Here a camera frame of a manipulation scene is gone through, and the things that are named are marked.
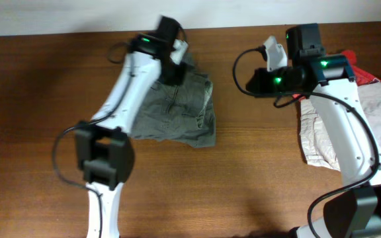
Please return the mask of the grey-green shorts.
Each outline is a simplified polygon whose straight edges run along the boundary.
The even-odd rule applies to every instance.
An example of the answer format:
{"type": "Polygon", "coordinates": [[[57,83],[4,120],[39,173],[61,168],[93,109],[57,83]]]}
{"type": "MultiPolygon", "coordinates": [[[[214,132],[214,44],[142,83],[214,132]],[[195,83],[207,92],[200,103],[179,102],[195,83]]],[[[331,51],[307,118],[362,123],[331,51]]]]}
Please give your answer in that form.
{"type": "Polygon", "coordinates": [[[155,82],[148,91],[134,120],[130,137],[134,139],[172,140],[193,148],[216,144],[216,117],[209,74],[196,67],[190,53],[181,85],[155,82]]]}

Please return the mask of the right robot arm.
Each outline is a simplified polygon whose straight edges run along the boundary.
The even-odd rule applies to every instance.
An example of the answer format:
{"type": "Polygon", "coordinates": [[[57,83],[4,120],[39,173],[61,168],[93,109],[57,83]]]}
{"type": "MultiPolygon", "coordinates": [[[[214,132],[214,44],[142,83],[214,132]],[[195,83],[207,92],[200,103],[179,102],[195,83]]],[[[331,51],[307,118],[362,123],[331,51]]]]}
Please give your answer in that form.
{"type": "Polygon", "coordinates": [[[348,59],[326,54],[317,24],[289,28],[285,45],[270,36],[257,51],[267,65],[254,72],[244,93],[276,100],[308,98],[323,121],[343,178],[341,188],[318,198],[322,216],[309,218],[291,236],[381,236],[381,150],[348,59]]]}

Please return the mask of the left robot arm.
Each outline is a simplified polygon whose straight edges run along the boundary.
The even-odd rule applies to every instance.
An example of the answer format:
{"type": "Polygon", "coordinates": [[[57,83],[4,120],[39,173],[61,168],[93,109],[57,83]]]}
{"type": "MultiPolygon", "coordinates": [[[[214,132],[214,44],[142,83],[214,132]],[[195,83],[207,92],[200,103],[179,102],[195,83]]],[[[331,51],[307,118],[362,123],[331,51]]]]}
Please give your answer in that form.
{"type": "Polygon", "coordinates": [[[122,187],[134,166],[130,141],[133,123],[151,86],[183,81],[188,48],[179,39],[183,28],[162,16],[154,31],[139,34],[126,45],[122,71],[99,111],[75,129],[77,165],[89,196],[88,237],[119,237],[118,212],[122,187]]]}

